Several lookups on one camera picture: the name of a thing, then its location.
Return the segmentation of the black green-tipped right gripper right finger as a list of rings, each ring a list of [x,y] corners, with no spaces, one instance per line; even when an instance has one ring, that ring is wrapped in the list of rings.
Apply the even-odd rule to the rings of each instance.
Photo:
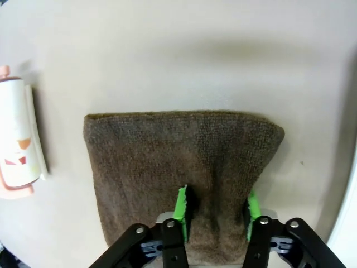
[[[245,200],[243,216],[249,242],[243,267],[267,267],[271,252],[294,268],[345,266],[303,219],[281,223],[262,214],[254,192]]]

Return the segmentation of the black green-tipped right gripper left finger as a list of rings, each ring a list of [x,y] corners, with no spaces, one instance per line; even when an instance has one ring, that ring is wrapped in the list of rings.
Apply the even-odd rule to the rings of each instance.
[[[185,244],[196,209],[194,190],[189,185],[182,186],[172,212],[160,214],[153,227],[142,223],[131,225],[92,268],[145,267],[158,257],[163,267],[189,267]]]

